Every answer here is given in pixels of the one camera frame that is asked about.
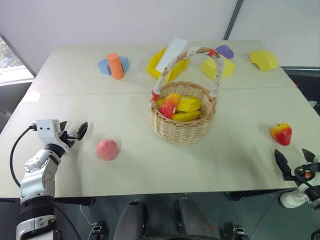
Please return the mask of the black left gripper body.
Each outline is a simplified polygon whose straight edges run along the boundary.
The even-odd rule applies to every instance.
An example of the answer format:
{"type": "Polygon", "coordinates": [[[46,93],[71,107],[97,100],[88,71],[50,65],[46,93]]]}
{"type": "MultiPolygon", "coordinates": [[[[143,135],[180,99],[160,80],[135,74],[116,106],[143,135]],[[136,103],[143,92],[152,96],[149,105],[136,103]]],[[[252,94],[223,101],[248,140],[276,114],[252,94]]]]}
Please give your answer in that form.
{"type": "Polygon", "coordinates": [[[78,134],[68,134],[66,130],[62,130],[58,133],[58,145],[63,149],[63,150],[70,150],[74,143],[75,140],[78,139],[78,134]]]}

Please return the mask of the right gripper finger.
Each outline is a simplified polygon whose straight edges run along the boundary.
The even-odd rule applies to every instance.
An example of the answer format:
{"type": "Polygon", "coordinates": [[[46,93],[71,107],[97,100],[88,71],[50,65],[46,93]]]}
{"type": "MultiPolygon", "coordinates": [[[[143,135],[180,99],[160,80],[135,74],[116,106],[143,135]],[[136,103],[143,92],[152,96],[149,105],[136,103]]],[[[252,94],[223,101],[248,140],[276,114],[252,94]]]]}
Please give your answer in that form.
{"type": "Polygon", "coordinates": [[[285,156],[278,151],[277,149],[274,150],[274,158],[276,161],[277,166],[279,167],[280,171],[282,172],[282,177],[285,181],[292,180],[292,172],[291,168],[288,165],[288,161],[285,156]]]}
{"type": "Polygon", "coordinates": [[[302,150],[302,153],[304,155],[305,160],[308,163],[313,163],[314,160],[315,160],[315,154],[312,153],[311,151],[307,150],[307,149],[304,149],[304,148],[302,148],[301,150],[302,150]]]}

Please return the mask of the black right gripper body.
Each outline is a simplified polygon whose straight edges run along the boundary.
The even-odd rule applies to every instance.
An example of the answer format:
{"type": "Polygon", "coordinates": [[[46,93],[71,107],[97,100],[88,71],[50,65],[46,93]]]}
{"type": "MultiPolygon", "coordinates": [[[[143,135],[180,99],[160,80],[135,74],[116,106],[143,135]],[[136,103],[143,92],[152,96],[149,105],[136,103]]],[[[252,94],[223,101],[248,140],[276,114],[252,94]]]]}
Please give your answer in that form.
{"type": "Polygon", "coordinates": [[[296,167],[291,180],[297,185],[319,185],[319,163],[303,164],[296,167]]]}

